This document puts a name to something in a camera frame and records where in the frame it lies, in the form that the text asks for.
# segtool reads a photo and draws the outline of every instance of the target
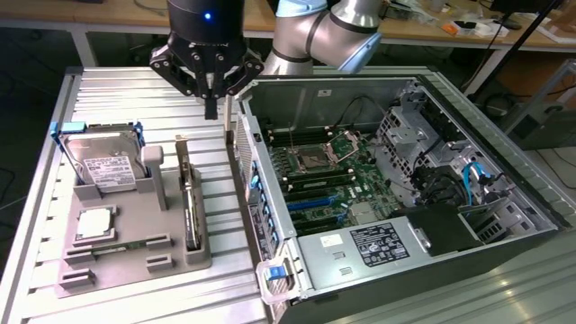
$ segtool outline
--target blue cable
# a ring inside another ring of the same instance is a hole
[[[475,167],[479,177],[482,175],[484,175],[488,178],[491,177],[490,173],[484,171],[483,165],[479,162],[474,161],[474,162],[468,163],[467,166],[464,167],[463,178],[464,178],[464,187],[467,189],[467,194],[468,194],[468,205],[470,206],[472,206],[472,188],[470,187],[470,169],[471,169],[471,167]]]

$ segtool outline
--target expansion slot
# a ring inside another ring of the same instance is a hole
[[[327,226],[327,225],[336,225],[338,224],[338,217],[326,217],[322,219],[315,219],[312,221],[300,221],[295,223],[296,230],[307,230],[315,227]]]
[[[316,200],[308,200],[303,202],[294,202],[287,205],[288,211],[302,211],[303,209],[311,209],[318,207],[327,207],[334,204],[336,196],[330,196]]]
[[[330,195],[327,190],[310,190],[307,192],[295,192],[284,196],[284,201],[291,203],[292,201],[306,200],[326,197]]]
[[[270,134],[270,145],[272,147],[291,147],[308,144],[323,144],[331,140],[331,137],[324,130],[311,130]]]
[[[352,169],[336,170],[283,178],[282,189],[286,192],[300,192],[347,186],[356,179]]]

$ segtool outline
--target motherboard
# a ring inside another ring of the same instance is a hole
[[[299,236],[384,220],[403,206],[360,133],[268,132],[267,146]]]

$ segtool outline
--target floor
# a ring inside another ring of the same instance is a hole
[[[163,36],[154,38],[151,35],[108,33],[92,33],[90,38],[102,66],[146,65],[151,50],[147,44],[166,41]],[[68,66],[80,65],[80,60],[66,32],[0,29],[0,39],[4,40],[4,50],[0,51],[0,148],[4,152],[0,159],[0,190],[7,191],[0,198],[3,269],[63,74]],[[251,40],[251,48],[266,56],[271,40]],[[482,56],[482,50],[383,45],[370,65],[435,65],[460,85],[475,69],[470,62],[480,61]]]

